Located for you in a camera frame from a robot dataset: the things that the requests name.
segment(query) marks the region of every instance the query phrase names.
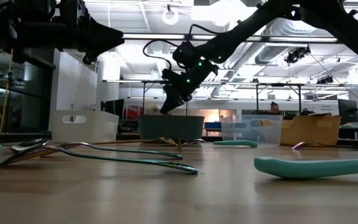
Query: wooden table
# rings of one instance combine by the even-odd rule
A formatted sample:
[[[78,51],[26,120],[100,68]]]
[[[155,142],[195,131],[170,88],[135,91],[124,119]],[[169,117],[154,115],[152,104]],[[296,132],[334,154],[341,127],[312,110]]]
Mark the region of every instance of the wooden table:
[[[0,162],[9,155],[1,152]],[[185,148],[183,155],[182,163],[199,168],[199,175],[60,153],[0,169],[0,223],[358,223],[358,174],[295,182],[260,173],[253,165],[255,156],[357,159],[356,151],[304,149],[294,155],[288,147],[203,144]]]

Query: bowl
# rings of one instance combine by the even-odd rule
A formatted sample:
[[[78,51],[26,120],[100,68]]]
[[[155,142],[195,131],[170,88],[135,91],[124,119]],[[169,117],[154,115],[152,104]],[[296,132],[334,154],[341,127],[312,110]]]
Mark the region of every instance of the bowl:
[[[139,115],[140,139],[201,139],[203,116]]]

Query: computer monitor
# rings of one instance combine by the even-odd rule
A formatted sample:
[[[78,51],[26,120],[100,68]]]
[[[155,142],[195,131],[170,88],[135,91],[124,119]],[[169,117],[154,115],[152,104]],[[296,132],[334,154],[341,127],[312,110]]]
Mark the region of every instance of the computer monitor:
[[[122,112],[124,111],[124,99],[103,102],[102,111],[115,114],[119,116],[119,119],[123,119]]]
[[[358,122],[357,103],[352,100],[338,100],[339,115],[342,117],[341,124]]]

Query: white storage bin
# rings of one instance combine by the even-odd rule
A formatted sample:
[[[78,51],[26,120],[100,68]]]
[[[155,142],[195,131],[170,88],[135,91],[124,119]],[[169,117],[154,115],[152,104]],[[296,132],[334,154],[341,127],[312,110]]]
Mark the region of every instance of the white storage bin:
[[[223,141],[249,140],[259,144],[280,144],[282,115],[230,116],[222,119]]]
[[[115,141],[117,115],[104,111],[52,111],[50,116],[53,142]]]

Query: robotic arm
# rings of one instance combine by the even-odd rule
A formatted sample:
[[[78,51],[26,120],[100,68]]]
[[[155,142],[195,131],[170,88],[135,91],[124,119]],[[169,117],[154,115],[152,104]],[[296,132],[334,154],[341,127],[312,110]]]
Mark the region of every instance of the robotic arm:
[[[9,0],[0,4],[0,48],[78,49],[83,62],[124,43],[121,31],[98,24],[83,0]]]
[[[269,0],[235,28],[218,34],[203,45],[195,47],[189,41],[183,42],[174,51],[173,59],[186,72],[179,75],[163,70],[162,78],[171,83],[163,87],[167,99],[160,112],[168,113],[190,101],[191,94],[201,82],[211,72],[217,73],[218,67],[211,62],[225,62],[238,45],[278,17],[325,29],[358,54],[358,20],[353,18],[354,14],[344,10],[342,0]]]

